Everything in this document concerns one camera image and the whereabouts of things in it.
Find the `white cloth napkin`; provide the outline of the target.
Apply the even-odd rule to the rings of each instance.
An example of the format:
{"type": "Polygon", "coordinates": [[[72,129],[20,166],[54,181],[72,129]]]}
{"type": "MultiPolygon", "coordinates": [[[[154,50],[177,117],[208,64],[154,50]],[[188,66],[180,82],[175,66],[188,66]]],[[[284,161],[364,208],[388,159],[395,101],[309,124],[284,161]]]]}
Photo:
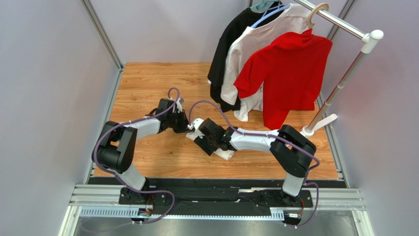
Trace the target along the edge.
{"type": "Polygon", "coordinates": [[[233,155],[234,155],[234,151],[233,150],[222,150],[221,148],[218,147],[218,149],[213,153],[216,154],[217,156],[219,156],[220,158],[229,161],[233,155]]]}

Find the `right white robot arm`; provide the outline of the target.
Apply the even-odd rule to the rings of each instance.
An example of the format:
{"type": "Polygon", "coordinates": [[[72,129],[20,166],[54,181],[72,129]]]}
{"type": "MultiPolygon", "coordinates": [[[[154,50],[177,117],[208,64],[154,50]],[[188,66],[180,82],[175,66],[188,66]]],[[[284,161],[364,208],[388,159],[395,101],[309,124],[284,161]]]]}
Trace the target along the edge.
{"type": "Polygon", "coordinates": [[[270,153],[285,170],[282,191],[296,197],[307,178],[308,172],[319,166],[314,156],[316,146],[290,125],[270,131],[245,130],[229,126],[223,128],[210,118],[197,118],[189,125],[187,138],[198,145],[207,155],[216,154],[230,160],[236,151],[255,150],[270,153]]]}

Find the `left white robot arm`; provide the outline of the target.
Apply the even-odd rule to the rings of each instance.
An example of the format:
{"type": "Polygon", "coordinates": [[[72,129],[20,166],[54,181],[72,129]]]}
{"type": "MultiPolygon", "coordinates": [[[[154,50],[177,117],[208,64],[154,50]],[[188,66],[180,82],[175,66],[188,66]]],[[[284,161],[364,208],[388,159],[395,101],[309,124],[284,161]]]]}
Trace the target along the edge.
{"type": "Polygon", "coordinates": [[[102,170],[115,174],[123,181],[122,194],[126,198],[140,204],[152,199],[149,180],[133,164],[135,145],[138,140],[166,129],[175,133],[186,132],[188,119],[182,104],[182,98],[162,98],[157,108],[137,122],[123,125],[108,121],[104,124],[91,158],[102,170]]]}

